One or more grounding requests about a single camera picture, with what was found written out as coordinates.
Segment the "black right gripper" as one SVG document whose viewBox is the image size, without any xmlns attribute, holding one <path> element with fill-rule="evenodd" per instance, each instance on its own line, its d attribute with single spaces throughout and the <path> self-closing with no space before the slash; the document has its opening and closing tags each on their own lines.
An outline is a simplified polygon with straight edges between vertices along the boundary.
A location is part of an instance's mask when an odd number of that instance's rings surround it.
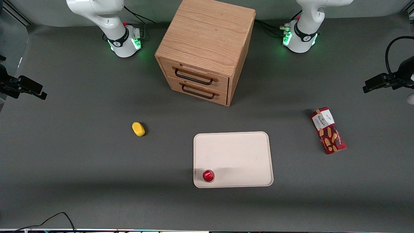
<svg viewBox="0 0 414 233">
<path fill-rule="evenodd" d="M 17 99 L 20 95 L 20 89 L 19 89 L 17 81 L 18 80 L 15 77 L 12 77 L 7 73 L 7 70 L 3 65 L 0 65 L 0 92 L 1 94 L 5 94 L 11 98 Z M 35 97 L 38 97 L 41 100 L 45 100 L 47 97 L 47 93 L 45 92 L 40 92 L 40 93 L 32 92 L 32 95 Z"/>
</svg>

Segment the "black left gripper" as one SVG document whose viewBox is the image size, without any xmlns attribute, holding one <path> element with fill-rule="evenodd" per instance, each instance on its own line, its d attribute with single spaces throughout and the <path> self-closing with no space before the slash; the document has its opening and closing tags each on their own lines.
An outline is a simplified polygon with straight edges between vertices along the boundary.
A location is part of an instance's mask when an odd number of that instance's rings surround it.
<svg viewBox="0 0 414 233">
<path fill-rule="evenodd" d="M 363 92 L 365 94 L 380 88 L 392 88 L 397 90 L 399 88 L 413 89 L 413 72 L 414 72 L 414 58 L 410 57 L 403 61 L 396 72 L 389 74 L 381 74 L 382 83 L 377 85 L 365 84 Z"/>
</svg>

